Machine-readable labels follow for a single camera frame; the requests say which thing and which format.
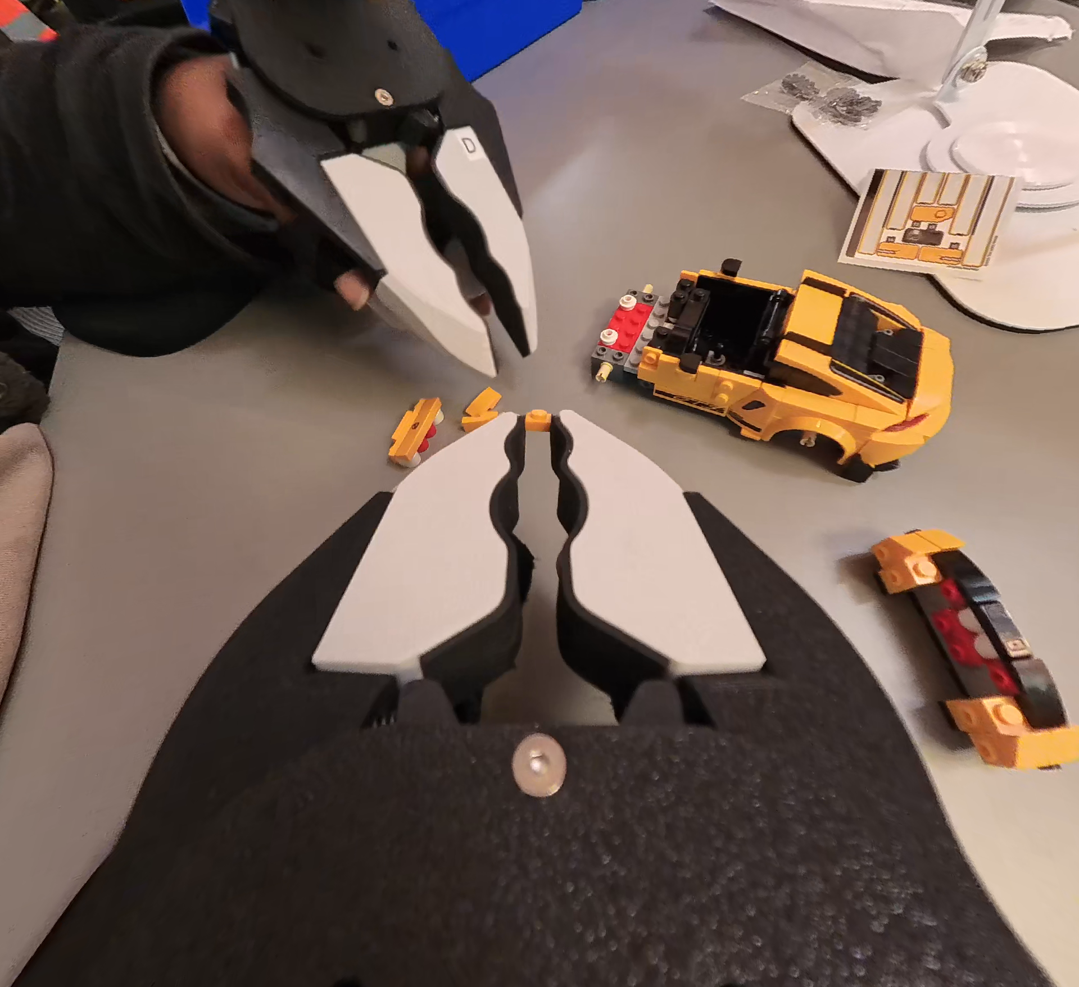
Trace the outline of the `yellow lego car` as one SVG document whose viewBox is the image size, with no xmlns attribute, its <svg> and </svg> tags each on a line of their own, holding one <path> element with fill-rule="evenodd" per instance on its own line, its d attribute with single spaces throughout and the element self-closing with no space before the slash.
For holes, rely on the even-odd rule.
<svg viewBox="0 0 1079 987">
<path fill-rule="evenodd" d="M 728 259 L 682 272 L 669 293 L 622 294 L 596 335 L 595 380 L 725 420 L 750 441 L 828 447 L 855 483 L 894 471 L 943 429 L 955 375 L 946 335 L 817 272 L 786 287 L 740 268 Z"/>
</svg>

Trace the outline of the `beige shirt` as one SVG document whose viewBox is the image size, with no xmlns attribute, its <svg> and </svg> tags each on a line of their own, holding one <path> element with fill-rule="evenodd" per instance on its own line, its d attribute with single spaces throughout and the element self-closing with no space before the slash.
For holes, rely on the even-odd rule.
<svg viewBox="0 0 1079 987">
<path fill-rule="evenodd" d="M 53 480 L 53 458 L 39 425 L 21 424 L 2 433 L 1 697 L 6 697 L 21 652 Z"/>
</svg>

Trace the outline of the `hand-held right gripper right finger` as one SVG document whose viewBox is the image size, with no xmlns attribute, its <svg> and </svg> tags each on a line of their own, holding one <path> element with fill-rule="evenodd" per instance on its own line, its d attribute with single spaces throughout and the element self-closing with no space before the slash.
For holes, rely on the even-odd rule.
<svg viewBox="0 0 1079 987">
<path fill-rule="evenodd" d="M 765 653 L 679 482 L 575 411 L 549 437 L 566 666 L 617 721 L 643 684 L 759 673 Z"/>
</svg>

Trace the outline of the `orange grey striped cloth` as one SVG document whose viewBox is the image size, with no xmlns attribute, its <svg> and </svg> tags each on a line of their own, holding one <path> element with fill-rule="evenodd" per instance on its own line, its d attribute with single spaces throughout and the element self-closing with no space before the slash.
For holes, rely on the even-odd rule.
<svg viewBox="0 0 1079 987">
<path fill-rule="evenodd" d="M 35 15 L 21 0 L 1 0 L 1 39 L 9 42 L 47 42 L 57 32 Z"/>
</svg>

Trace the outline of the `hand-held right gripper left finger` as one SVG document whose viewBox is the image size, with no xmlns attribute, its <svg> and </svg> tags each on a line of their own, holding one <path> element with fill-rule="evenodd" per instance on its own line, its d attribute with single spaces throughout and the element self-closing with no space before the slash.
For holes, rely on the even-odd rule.
<svg viewBox="0 0 1079 987">
<path fill-rule="evenodd" d="M 464 724 L 515 666 L 533 558 L 516 537 L 524 417 L 445 445 L 390 494 L 313 655 L 320 673 L 436 683 Z"/>
</svg>

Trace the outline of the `person's left forearm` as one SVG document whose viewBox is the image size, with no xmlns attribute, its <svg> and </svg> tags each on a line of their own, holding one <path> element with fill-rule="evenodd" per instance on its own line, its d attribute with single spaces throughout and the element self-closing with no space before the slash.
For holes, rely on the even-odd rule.
<svg viewBox="0 0 1079 987">
<path fill-rule="evenodd" d="M 286 270 L 199 224 L 158 145 L 152 90 L 202 31 L 83 26 L 2 46 L 2 310 L 47 307 L 66 334 L 125 356 L 215 333 Z"/>
</svg>

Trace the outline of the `black orange lego bumper assembly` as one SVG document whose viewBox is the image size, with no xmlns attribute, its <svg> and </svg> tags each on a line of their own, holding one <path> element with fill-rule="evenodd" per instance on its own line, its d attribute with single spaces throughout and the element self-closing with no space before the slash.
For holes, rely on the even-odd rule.
<svg viewBox="0 0 1079 987">
<path fill-rule="evenodd" d="M 1057 682 L 962 540 L 915 530 L 871 552 L 883 592 L 909 597 L 935 641 L 959 693 L 943 709 L 981 760 L 1009 770 L 1076 764 L 1078 728 Z"/>
</svg>

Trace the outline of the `person's left hand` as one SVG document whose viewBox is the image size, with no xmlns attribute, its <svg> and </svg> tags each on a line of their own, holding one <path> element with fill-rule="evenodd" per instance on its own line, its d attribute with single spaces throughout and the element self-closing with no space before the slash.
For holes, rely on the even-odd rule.
<svg viewBox="0 0 1079 987">
<path fill-rule="evenodd" d="M 230 252 L 308 271 L 313 239 L 252 167 L 252 131 L 233 102 L 232 70 L 221 53 L 164 58 L 152 90 L 158 145 L 199 224 Z"/>
</svg>

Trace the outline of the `lego sticker sheet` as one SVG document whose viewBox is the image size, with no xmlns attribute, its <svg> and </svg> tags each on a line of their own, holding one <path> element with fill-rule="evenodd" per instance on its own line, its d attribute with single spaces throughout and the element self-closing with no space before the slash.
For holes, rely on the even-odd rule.
<svg viewBox="0 0 1079 987">
<path fill-rule="evenodd" d="M 1013 176 L 877 169 L 856 205 L 838 262 L 979 280 L 1017 209 Z"/>
</svg>

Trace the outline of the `orange white red lego subassembly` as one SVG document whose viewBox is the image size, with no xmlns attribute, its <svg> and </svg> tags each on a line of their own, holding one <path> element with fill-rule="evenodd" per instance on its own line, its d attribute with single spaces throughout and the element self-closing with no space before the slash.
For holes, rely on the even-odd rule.
<svg viewBox="0 0 1079 987">
<path fill-rule="evenodd" d="M 414 468 L 425 457 L 431 440 L 443 421 L 438 397 L 421 398 L 404 414 L 391 437 L 387 458 L 402 468 Z"/>
</svg>

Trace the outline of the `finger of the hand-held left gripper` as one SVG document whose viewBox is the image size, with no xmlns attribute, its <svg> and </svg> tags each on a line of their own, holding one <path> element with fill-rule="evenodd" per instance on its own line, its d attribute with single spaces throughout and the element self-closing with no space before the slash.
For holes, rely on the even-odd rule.
<svg viewBox="0 0 1079 987">
<path fill-rule="evenodd" d="M 320 170 L 374 253 L 380 312 L 484 375 L 496 358 L 484 287 L 457 239 L 443 252 L 432 238 L 420 193 L 408 174 L 408 152 L 387 143 L 320 161 Z"/>
<path fill-rule="evenodd" d="M 473 279 L 518 353 L 537 348 L 532 256 L 521 213 L 495 170 L 478 131 L 445 129 L 429 150 L 416 190 L 431 225 L 461 247 Z"/>
</svg>

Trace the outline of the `white stand with metal poles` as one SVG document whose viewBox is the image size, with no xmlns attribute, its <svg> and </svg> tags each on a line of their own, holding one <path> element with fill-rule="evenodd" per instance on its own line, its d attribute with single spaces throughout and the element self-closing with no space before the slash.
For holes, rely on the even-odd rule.
<svg viewBox="0 0 1079 987">
<path fill-rule="evenodd" d="M 978 0 L 929 90 L 882 86 L 897 111 L 842 128 L 800 104 L 795 131 L 865 198 L 875 172 L 1013 174 L 1017 205 L 980 276 L 883 258 L 875 266 L 931 279 L 975 320 L 1015 333 L 1057 333 L 1078 323 L 1077 87 L 1044 69 L 989 61 L 991 22 L 1005 0 Z"/>
</svg>

